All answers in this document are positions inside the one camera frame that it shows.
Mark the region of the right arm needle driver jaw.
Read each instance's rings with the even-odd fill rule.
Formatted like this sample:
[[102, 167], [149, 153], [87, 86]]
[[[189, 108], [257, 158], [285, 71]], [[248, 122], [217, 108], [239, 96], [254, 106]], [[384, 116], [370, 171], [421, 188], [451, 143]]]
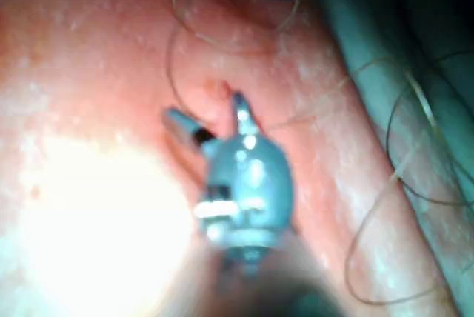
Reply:
[[250, 103], [240, 91], [232, 94], [233, 118], [236, 132], [240, 135], [254, 135], [258, 125], [253, 116]]
[[202, 147], [213, 140], [213, 134], [206, 127], [177, 108], [166, 109], [162, 119], [165, 127], [186, 145]]

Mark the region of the right arm needle driver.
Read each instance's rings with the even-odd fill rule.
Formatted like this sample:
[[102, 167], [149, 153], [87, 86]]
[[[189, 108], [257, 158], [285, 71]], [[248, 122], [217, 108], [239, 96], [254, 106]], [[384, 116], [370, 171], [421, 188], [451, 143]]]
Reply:
[[209, 241], [233, 255], [260, 258], [290, 228], [293, 179], [288, 160], [262, 134], [234, 135], [209, 161], [196, 218]]

